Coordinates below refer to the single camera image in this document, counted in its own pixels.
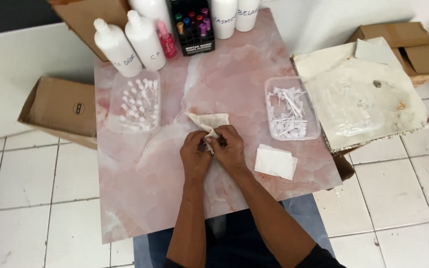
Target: forearm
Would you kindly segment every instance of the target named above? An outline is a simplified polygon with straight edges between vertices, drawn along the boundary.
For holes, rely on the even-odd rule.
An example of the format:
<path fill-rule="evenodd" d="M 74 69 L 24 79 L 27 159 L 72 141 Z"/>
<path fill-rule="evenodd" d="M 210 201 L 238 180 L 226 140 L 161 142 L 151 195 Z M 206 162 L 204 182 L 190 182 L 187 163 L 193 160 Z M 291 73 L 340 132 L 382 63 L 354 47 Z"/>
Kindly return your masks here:
<path fill-rule="evenodd" d="M 314 248 L 315 241 L 265 190 L 248 169 L 230 172 L 245 198 L 256 227 L 279 264 L 295 267 Z"/>
<path fill-rule="evenodd" d="M 186 179 L 182 203 L 166 257 L 186 268 L 205 267 L 206 231 L 203 180 Z"/>

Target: hand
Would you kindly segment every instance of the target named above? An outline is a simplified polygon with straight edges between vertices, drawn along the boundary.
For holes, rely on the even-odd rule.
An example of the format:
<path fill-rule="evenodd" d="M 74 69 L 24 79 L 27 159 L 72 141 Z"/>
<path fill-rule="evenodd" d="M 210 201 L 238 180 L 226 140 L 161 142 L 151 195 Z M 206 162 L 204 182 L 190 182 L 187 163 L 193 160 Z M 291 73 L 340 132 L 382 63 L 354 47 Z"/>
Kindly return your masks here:
<path fill-rule="evenodd" d="M 244 156 L 244 141 L 235 127 L 232 125 L 222 125 L 214 130 L 226 139 L 226 143 L 222 143 L 221 145 L 220 141 L 212 137 L 206 138 L 206 142 L 213 148 L 214 155 L 221 166 L 231 177 L 237 171 L 247 170 Z"/>
<path fill-rule="evenodd" d="M 203 181 L 208 173 L 212 157 L 203 141 L 206 135 L 208 135 L 206 131 L 191 132 L 180 149 L 185 180 Z M 198 149 L 200 144 L 204 145 L 202 152 Z"/>

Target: blue jeans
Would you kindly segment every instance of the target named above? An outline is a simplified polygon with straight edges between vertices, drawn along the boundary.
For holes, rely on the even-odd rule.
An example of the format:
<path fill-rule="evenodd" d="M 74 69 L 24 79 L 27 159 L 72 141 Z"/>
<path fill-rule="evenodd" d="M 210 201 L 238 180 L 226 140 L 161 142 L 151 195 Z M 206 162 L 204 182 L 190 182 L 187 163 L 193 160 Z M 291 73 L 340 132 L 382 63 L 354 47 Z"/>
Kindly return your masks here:
<path fill-rule="evenodd" d="M 226 215 L 226 233 L 215 238 L 206 227 L 206 267 L 273 267 L 281 268 L 267 249 L 254 223 L 251 210 L 245 209 Z M 173 228 L 148 234 L 148 247 L 153 268 L 162 268 Z"/>

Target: person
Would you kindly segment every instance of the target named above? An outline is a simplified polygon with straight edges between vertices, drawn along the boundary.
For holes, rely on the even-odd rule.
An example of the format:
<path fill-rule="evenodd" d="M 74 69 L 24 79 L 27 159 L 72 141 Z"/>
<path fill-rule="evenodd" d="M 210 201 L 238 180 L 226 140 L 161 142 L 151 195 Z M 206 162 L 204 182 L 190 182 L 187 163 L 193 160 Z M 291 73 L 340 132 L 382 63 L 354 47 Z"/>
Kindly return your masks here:
<path fill-rule="evenodd" d="M 153 267 L 344 267 L 254 178 L 236 129 L 223 125 L 215 131 L 222 142 L 208 137 L 206 143 L 239 187 L 249 209 L 227 214 L 225 235 L 214 237 L 205 223 L 203 204 L 204 179 L 213 159 L 206 145 L 202 146 L 208 133 L 189 133 L 180 149 L 185 181 L 175 228 L 148 235 Z"/>

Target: marble slab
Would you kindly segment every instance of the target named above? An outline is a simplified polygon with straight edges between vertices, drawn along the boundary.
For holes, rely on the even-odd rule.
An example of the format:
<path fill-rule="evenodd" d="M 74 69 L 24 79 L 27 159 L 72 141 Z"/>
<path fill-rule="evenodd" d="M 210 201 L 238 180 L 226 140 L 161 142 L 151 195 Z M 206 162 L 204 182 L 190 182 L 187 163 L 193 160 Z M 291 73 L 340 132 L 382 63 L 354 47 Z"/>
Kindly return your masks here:
<path fill-rule="evenodd" d="M 260 143 L 292 152 L 298 159 L 292 181 L 254 172 L 276 200 L 340 185 L 322 137 L 277 141 L 267 123 L 264 84 L 295 75 L 270 9 L 259 11 L 254 29 L 216 40 L 216 50 L 193 57 L 179 53 L 159 70 L 162 127 L 154 133 L 115 133 L 108 128 L 111 86 L 116 70 L 95 60 L 95 97 L 102 241 L 109 243 L 175 226 L 184 175 L 179 156 L 186 135 L 197 129 L 185 112 L 229 113 L 245 141 L 253 169 Z M 205 180 L 205 217 L 247 208 L 241 192 L 213 161 Z"/>
<path fill-rule="evenodd" d="M 366 41 L 389 48 L 383 37 Z M 355 48 L 356 42 L 294 57 L 295 66 L 303 77 L 331 152 L 428 127 L 429 113 L 426 106 L 400 62 L 396 58 L 392 64 L 359 60 L 354 57 Z M 331 93 L 329 103 L 323 97 L 326 91 Z M 384 119 L 380 128 L 352 136 L 336 133 L 337 125 L 331 124 L 333 113 L 329 112 L 327 105 L 344 109 L 351 117 L 360 113 L 360 109 L 348 110 L 339 105 L 347 99 L 345 92 L 349 91 L 367 94 L 368 101 L 377 107 Z"/>

